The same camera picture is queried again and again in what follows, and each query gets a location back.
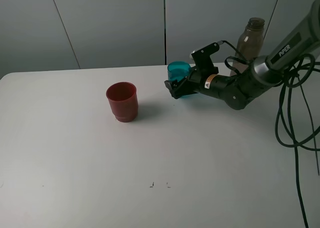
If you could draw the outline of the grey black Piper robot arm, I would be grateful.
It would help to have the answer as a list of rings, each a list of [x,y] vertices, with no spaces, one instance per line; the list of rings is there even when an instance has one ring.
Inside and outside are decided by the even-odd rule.
[[[260,56],[252,61],[236,58],[236,61],[248,66],[243,73],[226,63],[235,75],[228,77],[219,74],[210,56],[222,44],[222,41],[215,42],[192,52],[195,66],[188,75],[180,81],[165,81],[173,98],[201,93],[225,101],[232,109],[241,110],[270,88],[284,82],[289,66],[299,58],[309,58],[314,65],[312,52],[320,46],[320,0],[313,2],[307,16],[269,56]]]

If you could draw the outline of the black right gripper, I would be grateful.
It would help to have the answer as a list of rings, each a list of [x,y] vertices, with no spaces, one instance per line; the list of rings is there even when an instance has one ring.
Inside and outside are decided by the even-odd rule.
[[[201,76],[200,72],[193,71],[188,77],[185,76],[180,80],[166,80],[164,85],[175,99],[200,93],[220,100],[232,100],[232,82],[233,79],[229,76],[220,74]]]

